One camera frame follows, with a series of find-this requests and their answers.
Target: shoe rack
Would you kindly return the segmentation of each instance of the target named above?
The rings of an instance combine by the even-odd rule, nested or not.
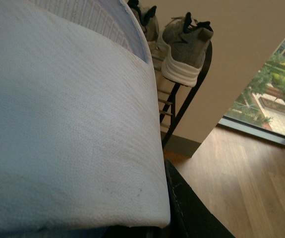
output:
[[[167,95],[166,100],[158,99],[159,102],[164,104],[163,108],[159,109],[160,126],[168,128],[166,135],[162,139],[162,148],[163,149],[165,148],[170,137],[172,136],[172,134],[173,134],[175,128],[177,127],[178,123],[182,119],[182,117],[183,117],[185,111],[187,110],[188,106],[192,102],[192,100],[193,100],[194,96],[196,95],[198,89],[202,85],[202,83],[203,83],[203,81],[204,81],[204,79],[208,73],[208,70],[210,68],[210,65],[211,65],[212,53],[213,53],[213,47],[212,47],[212,43],[210,42],[208,45],[207,51],[206,51],[206,56],[205,56],[205,60],[204,60],[202,70],[197,77],[197,83],[194,87],[192,87],[190,89],[188,95],[186,96],[186,98],[185,98],[181,108],[178,110],[178,112],[176,112],[176,110],[175,110],[175,99],[176,99],[176,94],[177,94],[177,92],[178,92],[178,90],[182,84],[174,82],[174,86],[170,92],[167,92],[167,91],[164,91],[161,89],[157,89],[158,92],[161,92],[161,93]],[[154,54],[152,54],[152,58],[159,60],[159,61],[164,60],[164,58],[159,57],[159,56],[154,55]],[[161,72],[161,67],[160,66],[154,66],[154,70]],[[170,117],[170,124],[169,125],[162,123],[162,121],[165,117]]]

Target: sneaker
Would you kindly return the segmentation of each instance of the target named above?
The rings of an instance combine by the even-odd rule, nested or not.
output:
[[[159,35],[159,24],[156,17],[157,6],[142,7],[139,0],[129,0],[127,4],[137,18],[147,41],[155,42]]]
[[[192,21],[189,12],[185,17],[173,18],[157,41],[158,48],[168,52],[161,67],[163,76],[189,87],[196,85],[213,36],[209,21],[194,20],[196,26],[191,25]]]

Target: beige wall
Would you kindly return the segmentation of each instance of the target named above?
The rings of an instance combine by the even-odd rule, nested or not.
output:
[[[157,6],[160,29],[188,11],[211,21],[213,60],[210,71],[174,134],[203,142],[285,36],[283,0],[141,0]],[[157,75],[158,85],[167,85]],[[178,94],[178,107],[188,93]]]

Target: hardwood floor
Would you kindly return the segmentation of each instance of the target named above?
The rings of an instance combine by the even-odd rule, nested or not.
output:
[[[216,127],[190,159],[165,151],[237,238],[285,238],[285,148]]]

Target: white fabric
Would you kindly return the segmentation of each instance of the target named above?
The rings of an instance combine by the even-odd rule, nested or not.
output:
[[[98,32],[144,61],[150,51],[142,29],[124,0],[29,0],[37,6]]]
[[[0,233],[169,220],[152,63],[0,0]]]

